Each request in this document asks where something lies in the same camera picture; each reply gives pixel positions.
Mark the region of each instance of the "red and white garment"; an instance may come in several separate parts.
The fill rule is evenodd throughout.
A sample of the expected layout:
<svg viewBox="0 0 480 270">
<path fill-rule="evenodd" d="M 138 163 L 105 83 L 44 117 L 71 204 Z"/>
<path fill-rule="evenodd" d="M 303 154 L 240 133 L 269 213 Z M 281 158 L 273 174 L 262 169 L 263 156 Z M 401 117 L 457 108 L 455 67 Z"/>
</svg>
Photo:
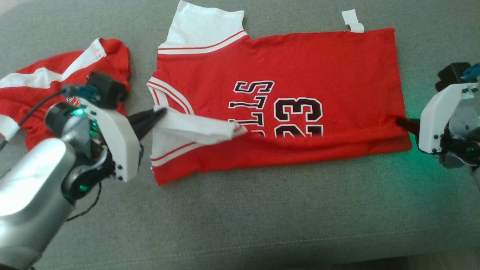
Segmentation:
<svg viewBox="0 0 480 270">
<path fill-rule="evenodd" d="M 392 28 L 252 39 L 243 15 L 180 1 L 147 84 L 156 107 L 237 122 L 249 132 L 205 145 L 156 127 L 158 184 L 193 172 L 411 149 L 395 124 L 405 107 Z"/>
<path fill-rule="evenodd" d="M 43 98 L 60 91 L 64 84 L 85 84 L 92 71 L 112 76 L 130 89 L 130 52 L 117 39 L 96 39 L 86 50 L 59 54 L 40 60 L 0 80 L 0 134 L 9 140 L 18 131 L 18 122 Z M 53 104 L 65 101 L 55 97 L 40 107 L 22 126 L 28 150 L 53 137 L 44 124 L 45 114 Z M 77 98 L 67 101 L 78 105 Z M 123 104 L 117 108 L 126 114 Z"/>
</svg>

